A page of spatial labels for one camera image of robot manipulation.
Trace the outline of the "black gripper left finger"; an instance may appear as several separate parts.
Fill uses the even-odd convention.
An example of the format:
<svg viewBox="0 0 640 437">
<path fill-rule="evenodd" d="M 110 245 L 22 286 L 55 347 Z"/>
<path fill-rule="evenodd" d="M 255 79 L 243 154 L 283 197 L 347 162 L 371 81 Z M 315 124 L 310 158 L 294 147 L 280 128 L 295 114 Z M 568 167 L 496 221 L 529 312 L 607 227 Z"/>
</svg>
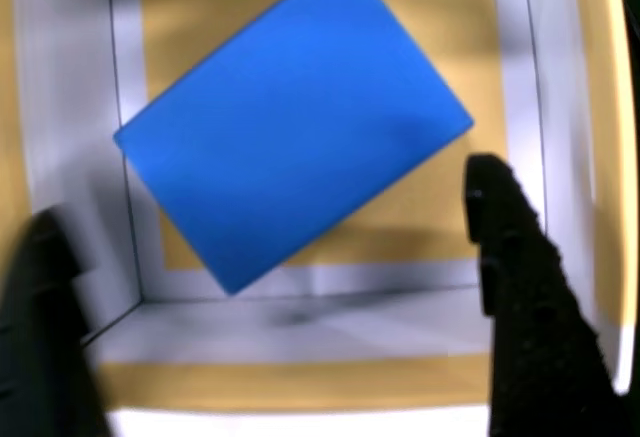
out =
<svg viewBox="0 0 640 437">
<path fill-rule="evenodd" d="M 83 271 L 58 208 L 27 220 L 1 273 L 4 436 L 112 433 L 81 343 L 90 329 L 73 281 Z"/>
</svg>

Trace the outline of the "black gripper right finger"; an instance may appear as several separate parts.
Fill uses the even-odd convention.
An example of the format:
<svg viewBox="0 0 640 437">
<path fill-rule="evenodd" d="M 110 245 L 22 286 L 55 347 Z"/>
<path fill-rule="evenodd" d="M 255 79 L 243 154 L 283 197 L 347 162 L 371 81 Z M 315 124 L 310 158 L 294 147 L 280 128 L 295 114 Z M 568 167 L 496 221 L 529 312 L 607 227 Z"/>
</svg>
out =
<svg viewBox="0 0 640 437">
<path fill-rule="evenodd" d="M 597 336 L 511 168 L 471 155 L 464 202 L 493 321 L 489 435 L 620 435 L 621 401 Z"/>
</svg>

